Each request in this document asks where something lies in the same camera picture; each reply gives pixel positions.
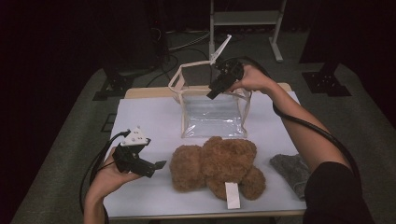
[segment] white tag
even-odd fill
[[[225,191],[227,194],[228,209],[241,208],[241,203],[239,202],[238,184],[225,183]]]

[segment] brown teddy bear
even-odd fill
[[[253,165],[257,148],[245,139],[215,136],[202,147],[178,147],[169,165],[173,186],[186,192],[204,186],[226,200],[225,182],[237,183],[249,200],[258,199],[265,190],[265,177]]]

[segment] forearm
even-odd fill
[[[105,223],[103,199],[97,199],[87,195],[84,206],[84,224],[100,223]]]
[[[264,92],[268,94],[268,96],[273,100],[275,106],[282,113],[298,119],[303,119],[328,132],[326,127],[318,119],[295,102],[275,82],[269,84],[268,88],[264,90]],[[282,121],[293,144],[296,146],[311,171],[314,171],[325,161],[335,161],[349,167],[349,164],[339,149],[323,136],[293,121],[286,119],[282,119]]]

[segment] black sleeve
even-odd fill
[[[304,224],[374,223],[359,182],[337,162],[323,162],[309,177],[305,201]]]

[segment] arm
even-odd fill
[[[244,66],[245,74],[242,80],[235,82],[228,91],[245,88],[250,91],[261,91],[267,94],[276,107],[284,114],[303,119],[328,132],[326,127],[311,113],[295,102],[276,82],[265,76],[260,70],[251,66]],[[325,161],[335,161],[349,167],[342,153],[327,139],[314,131],[282,119],[291,141],[304,158],[311,172]]]
[[[84,203],[84,224],[105,223],[103,200],[111,192],[119,189],[123,184],[140,178],[134,173],[120,173],[112,157],[115,148],[105,160],[104,168],[98,172],[93,180]]]

